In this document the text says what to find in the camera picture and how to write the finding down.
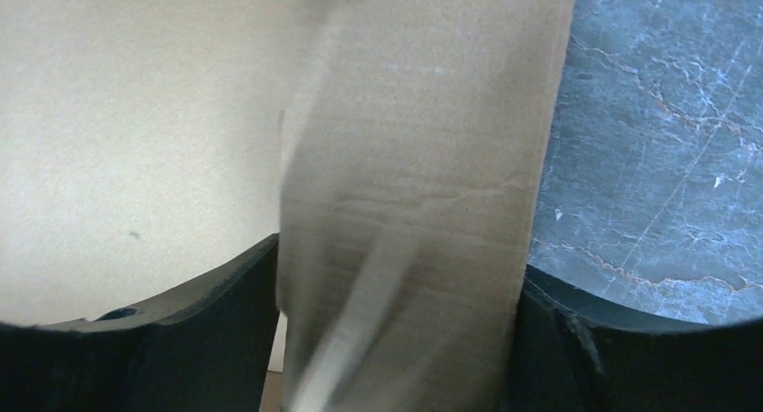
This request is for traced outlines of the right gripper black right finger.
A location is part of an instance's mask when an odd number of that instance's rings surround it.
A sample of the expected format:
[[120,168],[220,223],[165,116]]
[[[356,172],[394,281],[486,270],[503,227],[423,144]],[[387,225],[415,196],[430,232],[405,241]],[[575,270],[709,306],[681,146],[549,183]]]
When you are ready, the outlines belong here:
[[762,409],[762,322],[691,323],[525,271],[506,411]]

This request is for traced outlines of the cardboard box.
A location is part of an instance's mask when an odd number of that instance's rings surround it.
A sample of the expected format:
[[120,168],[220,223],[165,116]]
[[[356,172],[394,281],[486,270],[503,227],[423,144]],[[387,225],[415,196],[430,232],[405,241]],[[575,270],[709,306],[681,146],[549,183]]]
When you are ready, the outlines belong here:
[[288,411],[495,411],[576,0],[1,0],[1,309],[278,237]]

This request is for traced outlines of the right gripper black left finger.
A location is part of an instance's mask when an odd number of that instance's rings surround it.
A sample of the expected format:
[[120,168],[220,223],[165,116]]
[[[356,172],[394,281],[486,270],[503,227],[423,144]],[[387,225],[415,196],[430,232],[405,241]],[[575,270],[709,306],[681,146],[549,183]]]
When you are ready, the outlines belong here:
[[256,411],[278,322],[278,237],[89,321],[1,326],[4,411]]

